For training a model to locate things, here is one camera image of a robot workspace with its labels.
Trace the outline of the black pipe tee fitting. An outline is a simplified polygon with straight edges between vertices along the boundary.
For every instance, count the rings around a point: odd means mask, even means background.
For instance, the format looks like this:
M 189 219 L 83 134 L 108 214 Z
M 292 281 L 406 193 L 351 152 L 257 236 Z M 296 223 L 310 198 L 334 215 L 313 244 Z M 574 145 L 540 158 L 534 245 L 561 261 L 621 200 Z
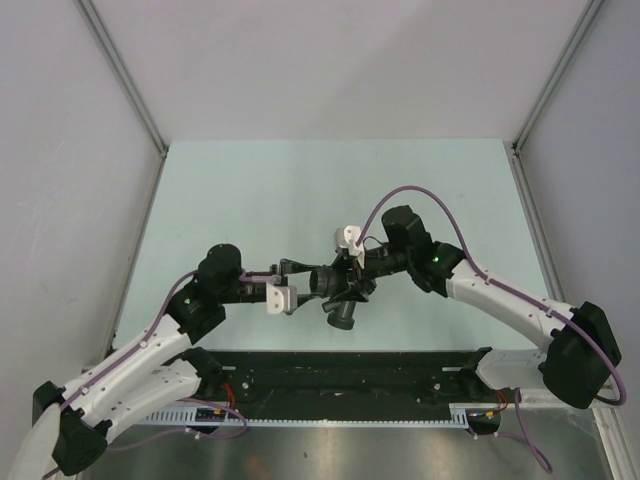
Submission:
M 327 314 L 327 323 L 340 330 L 352 330 L 355 325 L 354 312 L 358 303 L 349 300 L 351 289 L 346 276 L 335 276 L 331 281 L 331 290 L 321 297 L 323 311 Z

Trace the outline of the black threaded coupling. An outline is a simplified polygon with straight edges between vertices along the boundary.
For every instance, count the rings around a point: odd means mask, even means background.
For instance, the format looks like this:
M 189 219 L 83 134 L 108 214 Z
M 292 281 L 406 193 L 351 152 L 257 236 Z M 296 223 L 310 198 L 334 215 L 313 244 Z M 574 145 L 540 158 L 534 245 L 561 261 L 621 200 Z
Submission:
M 331 290 L 333 271 L 327 266 L 320 266 L 310 272 L 309 289 L 314 295 L 327 296 Z

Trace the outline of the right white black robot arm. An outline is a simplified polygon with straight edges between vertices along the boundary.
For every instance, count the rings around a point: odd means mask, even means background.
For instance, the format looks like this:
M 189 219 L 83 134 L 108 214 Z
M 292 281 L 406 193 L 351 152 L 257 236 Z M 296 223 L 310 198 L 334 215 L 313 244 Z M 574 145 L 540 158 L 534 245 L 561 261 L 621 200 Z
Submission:
M 600 307 L 590 302 L 575 307 L 521 290 L 475 263 L 464 249 L 433 240 L 408 206 L 388 210 L 382 223 L 387 240 L 374 249 L 365 248 L 365 232 L 358 226 L 336 231 L 332 302 L 366 302 L 378 278 L 405 272 L 423 292 L 474 307 L 532 343 L 530 350 L 481 351 L 473 369 L 461 376 L 469 399 L 524 389 L 545 390 L 578 409 L 626 401 L 617 370 L 621 352 Z

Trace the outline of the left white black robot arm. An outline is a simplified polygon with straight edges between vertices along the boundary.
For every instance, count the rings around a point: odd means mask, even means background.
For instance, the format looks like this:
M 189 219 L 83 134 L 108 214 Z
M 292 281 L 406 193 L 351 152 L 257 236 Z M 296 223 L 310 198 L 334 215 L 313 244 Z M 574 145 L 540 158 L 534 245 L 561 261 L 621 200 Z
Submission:
M 146 415 L 195 395 L 207 400 L 221 387 L 219 366 L 197 343 L 226 318 L 225 307 L 266 303 L 270 313 L 290 314 L 302 298 L 288 283 L 314 265 L 282 259 L 266 272 L 246 271 L 240 250 L 213 246 L 198 267 L 170 288 L 159 312 L 136 337 L 80 376 L 33 394 L 33 420 L 53 408 L 53 468 L 73 476 L 91 466 L 117 436 Z

